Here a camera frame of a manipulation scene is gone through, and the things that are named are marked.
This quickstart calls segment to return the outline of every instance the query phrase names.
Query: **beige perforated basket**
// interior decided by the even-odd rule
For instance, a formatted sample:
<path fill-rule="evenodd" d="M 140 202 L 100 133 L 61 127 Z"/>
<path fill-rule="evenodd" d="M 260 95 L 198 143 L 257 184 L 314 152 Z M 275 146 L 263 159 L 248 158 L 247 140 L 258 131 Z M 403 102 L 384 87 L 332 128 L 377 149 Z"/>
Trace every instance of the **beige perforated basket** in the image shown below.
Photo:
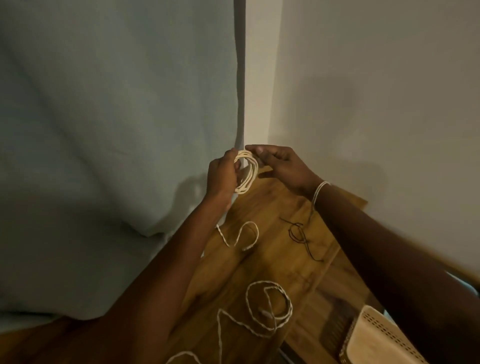
<path fill-rule="evenodd" d="M 342 364 L 426 364 L 397 325 L 364 306 L 348 331 L 339 356 Z"/>

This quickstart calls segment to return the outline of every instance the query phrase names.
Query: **black cord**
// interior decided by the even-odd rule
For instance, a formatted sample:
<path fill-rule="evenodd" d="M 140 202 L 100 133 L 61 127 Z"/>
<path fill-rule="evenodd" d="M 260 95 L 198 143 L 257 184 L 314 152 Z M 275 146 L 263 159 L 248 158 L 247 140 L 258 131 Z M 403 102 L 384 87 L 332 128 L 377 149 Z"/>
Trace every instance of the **black cord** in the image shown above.
<path fill-rule="evenodd" d="M 288 220 L 285 220 L 284 218 L 280 218 L 280 220 L 283 220 L 287 223 L 289 223 L 291 226 L 289 227 L 288 229 L 288 235 L 290 236 L 290 239 L 293 240 L 294 242 L 296 243 L 302 243 L 302 244 L 305 244 L 305 247 L 307 248 L 307 252 L 308 254 L 310 255 L 310 257 L 315 261 L 315 262 L 324 262 L 323 259 L 315 259 L 312 255 L 312 252 L 310 251 L 310 247 L 308 246 L 308 240 L 307 240 L 307 237 L 305 236 L 305 233 L 303 231 L 303 224 L 301 222 L 291 222 L 291 221 L 288 221 Z M 299 231 L 300 231 L 300 235 L 301 235 L 301 238 L 295 236 L 295 234 L 293 233 L 292 231 L 292 227 L 293 226 L 296 226 Z"/>

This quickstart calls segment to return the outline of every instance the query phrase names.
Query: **wooden surface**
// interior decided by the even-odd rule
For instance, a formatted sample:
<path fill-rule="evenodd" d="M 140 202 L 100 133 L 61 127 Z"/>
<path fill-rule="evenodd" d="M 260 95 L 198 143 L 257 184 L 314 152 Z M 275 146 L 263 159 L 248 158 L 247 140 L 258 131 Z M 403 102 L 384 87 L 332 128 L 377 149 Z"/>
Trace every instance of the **wooden surface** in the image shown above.
<path fill-rule="evenodd" d="M 381 310 L 378 301 L 340 250 L 320 284 L 308 297 L 285 342 L 307 364 L 336 364 L 350 324 L 365 304 Z"/>
<path fill-rule="evenodd" d="M 345 196 L 359 207 L 366 204 L 351 194 L 345 193 Z M 240 226 L 252 220 L 259 227 L 259 241 L 252 249 L 242 252 L 241 248 L 253 241 L 253 230 L 245 228 L 235 248 L 226 247 L 218 232 L 212 232 L 205 257 L 195 271 L 168 341 L 168 352 L 159 363 L 183 350 L 195 352 L 203 364 L 218 363 L 216 314 L 219 308 L 261 330 L 245 305 L 245 290 L 257 280 L 272 280 L 285 289 L 293 303 L 293 317 L 274 337 L 266 340 L 253 336 L 223 316 L 223 363 L 267 363 L 274 357 L 309 293 L 318 285 L 339 249 L 316 213 L 304 231 L 311 242 L 312 254 L 324 261 L 311 260 L 305 246 L 290 239 L 289 224 L 279 217 L 306 223 L 310 207 L 309 201 L 290 193 L 276 180 L 257 179 L 248 193 L 238 197 L 222 231 L 229 242 L 235 241 Z M 274 312 L 281 312 L 285 308 L 282 296 L 276 292 L 271 296 Z M 266 318 L 258 316 L 258 306 L 268 309 L 262 288 L 251 289 L 249 299 L 256 317 L 271 325 Z M 64 318 L 39 328 L 0 335 L 0 363 L 24 363 L 53 339 L 66 333 L 74 334 L 78 325 L 77 321 Z M 179 358 L 175 363 L 192 363 L 192 359 Z"/>

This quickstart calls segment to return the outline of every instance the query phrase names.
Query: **person's left hand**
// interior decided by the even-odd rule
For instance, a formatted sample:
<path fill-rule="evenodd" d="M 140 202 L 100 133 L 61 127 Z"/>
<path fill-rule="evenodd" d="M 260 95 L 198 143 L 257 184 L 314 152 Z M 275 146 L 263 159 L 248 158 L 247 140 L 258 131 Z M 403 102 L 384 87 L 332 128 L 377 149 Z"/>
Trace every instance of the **person's left hand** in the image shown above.
<path fill-rule="evenodd" d="M 225 206 L 225 211 L 232 205 L 232 196 L 240 179 L 240 161 L 234 162 L 237 154 L 238 150 L 231 148 L 208 166 L 205 199 L 216 200 Z"/>

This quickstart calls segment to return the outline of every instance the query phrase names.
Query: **curtain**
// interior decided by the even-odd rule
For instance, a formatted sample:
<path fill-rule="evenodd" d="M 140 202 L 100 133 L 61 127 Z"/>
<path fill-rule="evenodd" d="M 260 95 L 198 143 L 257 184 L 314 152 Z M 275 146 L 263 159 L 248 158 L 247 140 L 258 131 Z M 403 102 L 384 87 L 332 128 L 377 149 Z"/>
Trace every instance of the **curtain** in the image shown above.
<path fill-rule="evenodd" d="M 234 6 L 8 0 L 0 23 L 0 330 L 98 317 L 241 146 Z"/>

